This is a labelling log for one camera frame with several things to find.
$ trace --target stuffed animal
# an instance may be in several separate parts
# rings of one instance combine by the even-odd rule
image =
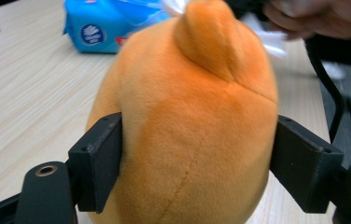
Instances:
[[[221,0],[128,39],[88,128],[122,113],[119,178],[94,223],[240,224],[265,189],[277,122],[274,72]]]

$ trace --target tissue pack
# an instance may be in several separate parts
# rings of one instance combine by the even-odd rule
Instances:
[[[117,53],[133,33],[170,16],[159,0],[66,0],[64,33],[80,52]]]

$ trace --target wooden table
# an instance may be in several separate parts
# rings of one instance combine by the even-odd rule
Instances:
[[[80,54],[63,35],[62,0],[20,0],[0,7],[0,201],[21,191],[25,173],[66,161],[84,134],[97,88],[116,56]],[[274,63],[280,114],[328,140],[318,80],[301,41]],[[271,175],[248,223],[331,223],[307,215]],[[90,223],[79,214],[80,223]]]

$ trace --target human hand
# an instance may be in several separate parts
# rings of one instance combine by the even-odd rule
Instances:
[[[288,39],[320,34],[351,39],[351,0],[272,0],[264,9],[269,29]]]

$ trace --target metal bolt hole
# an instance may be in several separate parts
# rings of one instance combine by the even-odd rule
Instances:
[[[36,172],[35,175],[36,176],[47,176],[47,175],[52,175],[53,173],[55,173],[57,170],[57,166],[54,165],[48,165],[48,166],[44,166],[39,168]]]

